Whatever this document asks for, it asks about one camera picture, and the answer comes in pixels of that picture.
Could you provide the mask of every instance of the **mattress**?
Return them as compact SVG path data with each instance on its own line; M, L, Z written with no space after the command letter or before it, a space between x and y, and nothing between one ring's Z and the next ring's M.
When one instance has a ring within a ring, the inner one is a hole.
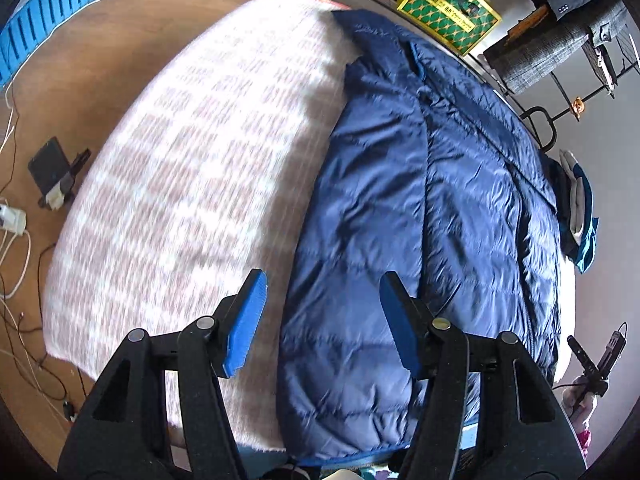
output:
M254 0L148 85L79 190L47 275L47 352L97 378L127 332L183 329L253 267L269 297L221 389L238 444L281 449L278 330L292 261L357 56L327 0ZM168 421L180 427L177 378Z
M559 382L569 367L572 352L566 342L568 335L575 331L575 266L567 257L560 261L558 279L558 307L560 308L560 348L554 382Z

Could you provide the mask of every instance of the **navy blue down jacket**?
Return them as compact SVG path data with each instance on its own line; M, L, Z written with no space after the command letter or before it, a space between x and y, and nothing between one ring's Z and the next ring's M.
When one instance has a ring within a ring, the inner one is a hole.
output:
M429 41L366 10L334 17L362 56L296 249L278 359L282 436L305 463L411 441L425 385L386 323L385 271L465 332L515 332L550 383L560 330L555 196L519 118Z

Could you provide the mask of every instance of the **blue foam mat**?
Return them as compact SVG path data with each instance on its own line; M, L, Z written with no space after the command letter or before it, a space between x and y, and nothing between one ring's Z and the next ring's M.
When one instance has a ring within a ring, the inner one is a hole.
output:
M0 86L53 29L94 0L29 0L0 32Z

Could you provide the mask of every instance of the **white wall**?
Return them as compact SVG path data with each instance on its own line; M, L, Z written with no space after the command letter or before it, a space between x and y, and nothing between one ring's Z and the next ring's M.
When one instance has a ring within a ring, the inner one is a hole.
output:
M632 33L640 45L635 25ZM619 70L622 62L617 45L608 50ZM555 72L571 99L584 97L599 86L582 51ZM630 339L611 374L610 389L591 419L590 463L615 436L640 394L640 75L624 76L615 95L615 100L603 93L588 101L580 123L571 115L557 123L557 147L574 152L584 168L600 217L593 266L577 276L575 336L597 362L611 332L623 321L629 326ZM565 108L550 78L530 88L521 102L525 107L544 106L553 114ZM571 382L581 371L572 359L562 382Z
M380 12L381 7L368 0L337 0L353 7ZM482 52L519 19L533 9L528 0L490 0L504 23L482 42L474 53ZM640 46L640 32L633 28ZM620 56L612 45L610 52L617 68ZM582 51L556 71L571 98L585 96L599 82ZM593 440L589 453L592 462L603 450L640 394L640 75L629 74L621 80L616 99L601 94L587 103L580 123L568 115L557 122L558 148L574 152L589 177L595 195L595 213L600 216L598 248L593 267L577 277L577 319L575 336L596 362L604 351L611 332L628 322L630 339L610 378L610 390L600 400L593 415ZM530 88L520 101L528 108L546 107L551 113L564 109L565 103L553 81L547 77ZM581 373L576 359L564 377L570 382Z

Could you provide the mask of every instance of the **metal screw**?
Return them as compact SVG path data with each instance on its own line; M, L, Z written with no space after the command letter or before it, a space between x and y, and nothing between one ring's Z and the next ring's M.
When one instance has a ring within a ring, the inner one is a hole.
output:
M513 332L502 332L500 339L507 343L507 345L515 345L518 342L518 336Z
M449 328L451 328L449 320L443 317L437 317L434 319L432 325L436 330L449 330Z
M144 336L145 336L144 330L142 330L141 328L134 328L131 332L129 332L129 335L127 336L127 338L132 343L137 343L138 341L142 341L142 338Z
M208 330L216 321L211 316L203 316L197 322L196 326L201 330Z

